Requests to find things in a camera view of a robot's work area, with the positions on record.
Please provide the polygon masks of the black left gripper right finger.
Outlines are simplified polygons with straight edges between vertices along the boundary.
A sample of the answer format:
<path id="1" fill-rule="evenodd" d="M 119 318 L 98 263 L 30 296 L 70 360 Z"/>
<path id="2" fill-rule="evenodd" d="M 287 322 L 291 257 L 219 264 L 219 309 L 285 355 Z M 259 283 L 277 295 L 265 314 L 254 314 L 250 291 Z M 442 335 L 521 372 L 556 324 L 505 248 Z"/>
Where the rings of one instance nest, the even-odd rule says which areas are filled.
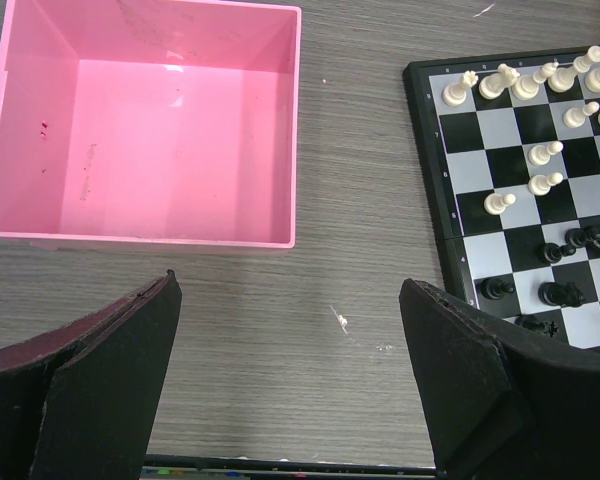
<path id="1" fill-rule="evenodd" d="M 475 473 L 530 425 L 487 314 L 437 287 L 404 281 L 400 311 L 437 468 Z"/>

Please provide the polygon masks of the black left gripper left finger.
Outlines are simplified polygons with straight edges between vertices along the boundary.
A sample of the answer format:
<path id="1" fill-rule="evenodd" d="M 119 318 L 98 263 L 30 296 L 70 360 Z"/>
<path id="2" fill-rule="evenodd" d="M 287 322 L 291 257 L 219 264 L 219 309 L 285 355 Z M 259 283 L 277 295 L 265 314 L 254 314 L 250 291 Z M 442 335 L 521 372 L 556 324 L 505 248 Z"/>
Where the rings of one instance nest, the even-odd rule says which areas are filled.
<path id="1" fill-rule="evenodd" d="M 181 302 L 169 270 L 54 373 L 30 478 L 140 477 Z"/>

